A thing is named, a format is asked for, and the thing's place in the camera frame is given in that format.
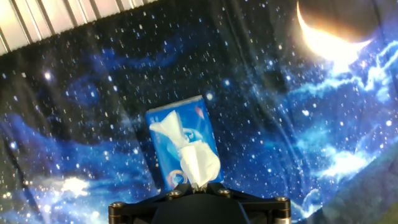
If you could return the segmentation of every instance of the corrugated ceiling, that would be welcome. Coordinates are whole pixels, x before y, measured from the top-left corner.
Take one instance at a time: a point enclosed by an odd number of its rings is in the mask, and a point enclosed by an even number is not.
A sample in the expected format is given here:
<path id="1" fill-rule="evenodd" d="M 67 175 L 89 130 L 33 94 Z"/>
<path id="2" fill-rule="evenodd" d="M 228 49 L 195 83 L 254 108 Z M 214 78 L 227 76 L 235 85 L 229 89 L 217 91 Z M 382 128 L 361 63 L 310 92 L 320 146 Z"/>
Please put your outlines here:
<path id="1" fill-rule="evenodd" d="M 0 0 L 0 55 L 156 0 Z"/>

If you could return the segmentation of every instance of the tissue box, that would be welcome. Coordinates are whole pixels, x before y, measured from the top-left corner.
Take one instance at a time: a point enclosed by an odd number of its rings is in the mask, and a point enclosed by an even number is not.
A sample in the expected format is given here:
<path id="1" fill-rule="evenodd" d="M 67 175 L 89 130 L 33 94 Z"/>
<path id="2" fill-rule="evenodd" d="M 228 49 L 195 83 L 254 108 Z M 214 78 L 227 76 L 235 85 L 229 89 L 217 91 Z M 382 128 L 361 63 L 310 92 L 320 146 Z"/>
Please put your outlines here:
<path id="1" fill-rule="evenodd" d="M 174 116 L 176 119 L 165 119 Z M 211 150 L 218 156 L 213 128 L 208 117 L 205 101 L 201 96 L 178 101 L 160 108 L 147 111 L 146 121 L 148 125 L 164 123 L 166 131 L 170 131 L 169 137 L 158 131 L 150 130 L 150 135 L 155 146 L 160 169 L 162 171 L 167 190 L 173 189 L 178 184 L 189 183 L 187 176 L 183 173 L 180 165 L 178 147 L 171 139 L 183 136 L 187 141 L 194 142 L 201 140 L 207 143 Z M 211 182 L 222 182 L 223 171 Z"/>

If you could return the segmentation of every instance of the blue nebula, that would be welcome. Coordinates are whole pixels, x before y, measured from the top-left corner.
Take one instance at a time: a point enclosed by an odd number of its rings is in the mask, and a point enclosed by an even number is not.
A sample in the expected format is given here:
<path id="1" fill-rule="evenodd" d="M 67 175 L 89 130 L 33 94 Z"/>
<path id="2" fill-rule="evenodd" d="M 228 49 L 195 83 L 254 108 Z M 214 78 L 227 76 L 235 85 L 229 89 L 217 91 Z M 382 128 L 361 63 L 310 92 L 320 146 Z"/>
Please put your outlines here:
<path id="1" fill-rule="evenodd" d="M 101 141 L 96 145 L 62 141 L 40 135 L 12 114 L 0 123 L 0 131 L 11 142 L 12 155 L 18 158 L 25 180 L 31 180 L 26 187 L 12 192 L 13 200 L 30 198 L 40 205 L 36 210 L 30 206 L 18 212 L 4 211 L 0 217 L 7 221 L 106 220 L 107 205 L 114 200 L 133 203 L 157 194 L 136 139 Z"/>

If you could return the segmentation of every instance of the wrinkled fabric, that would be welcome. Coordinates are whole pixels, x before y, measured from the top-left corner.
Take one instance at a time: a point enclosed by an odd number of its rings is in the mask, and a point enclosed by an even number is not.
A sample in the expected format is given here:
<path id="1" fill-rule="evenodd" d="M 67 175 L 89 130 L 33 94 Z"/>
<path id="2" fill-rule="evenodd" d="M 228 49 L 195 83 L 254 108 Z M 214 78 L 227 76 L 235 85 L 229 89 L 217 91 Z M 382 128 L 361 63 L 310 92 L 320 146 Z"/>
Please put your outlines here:
<path id="1" fill-rule="evenodd" d="M 163 0 L 1 56 L 0 222 L 107 223 L 158 194 L 144 114 L 197 95 L 225 186 L 307 218 L 398 140 L 397 12 Z"/>

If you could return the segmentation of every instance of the black mount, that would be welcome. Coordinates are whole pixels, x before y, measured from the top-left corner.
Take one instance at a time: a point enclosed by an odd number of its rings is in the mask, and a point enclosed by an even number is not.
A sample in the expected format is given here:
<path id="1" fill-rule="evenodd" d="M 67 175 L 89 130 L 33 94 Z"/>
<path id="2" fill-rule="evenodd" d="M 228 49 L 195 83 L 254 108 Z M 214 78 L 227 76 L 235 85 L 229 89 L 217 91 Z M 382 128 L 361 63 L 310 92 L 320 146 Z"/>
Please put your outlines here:
<path id="1" fill-rule="evenodd" d="M 202 189 L 178 184 L 170 192 L 139 203 L 112 203 L 108 211 L 109 224 L 291 223 L 288 198 L 258 198 L 220 183 Z"/>

